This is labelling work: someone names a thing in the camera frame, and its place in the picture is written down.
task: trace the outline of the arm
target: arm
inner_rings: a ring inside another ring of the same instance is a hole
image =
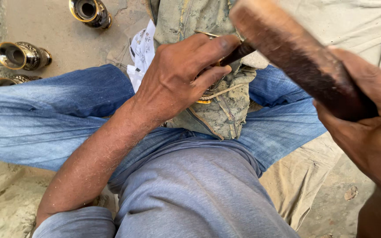
[[[210,65],[239,43],[234,35],[209,40],[197,34],[160,46],[136,95],[77,148],[56,173],[39,204],[36,226],[53,214],[90,204],[124,156],[147,133],[193,104],[211,84],[230,73],[230,66]]]
[[[377,187],[358,216],[357,237],[381,237],[381,69],[344,50],[333,50],[355,83],[377,105],[379,116],[358,122],[340,120],[318,102],[318,118],[357,167]]]

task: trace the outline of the right hand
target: right hand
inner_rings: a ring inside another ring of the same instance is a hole
[[[345,50],[331,50],[354,82],[377,105],[379,116],[348,122],[314,101],[318,118],[358,168],[381,187],[381,69]]]

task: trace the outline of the blue jeans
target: blue jeans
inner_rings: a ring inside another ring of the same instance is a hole
[[[248,113],[237,143],[253,153],[260,169],[326,132],[311,97],[281,70],[258,70],[251,99],[264,106]],[[104,65],[20,85],[0,87],[0,160],[58,170],[109,116],[134,95],[129,79]],[[183,128],[158,127],[123,159],[113,177],[168,143],[215,138]]]

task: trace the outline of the engraved pattern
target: engraved pattern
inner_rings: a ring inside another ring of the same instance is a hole
[[[17,42],[16,45],[26,54],[24,70],[35,70],[50,64],[50,59],[47,56],[48,53],[44,49],[23,41]]]

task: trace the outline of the forearm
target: forearm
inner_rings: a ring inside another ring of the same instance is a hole
[[[381,188],[379,187],[376,187],[359,212],[357,237],[381,237]]]
[[[124,156],[159,123],[147,118],[145,110],[136,106],[134,97],[125,102],[56,173],[39,205],[37,226],[53,214],[91,203]]]

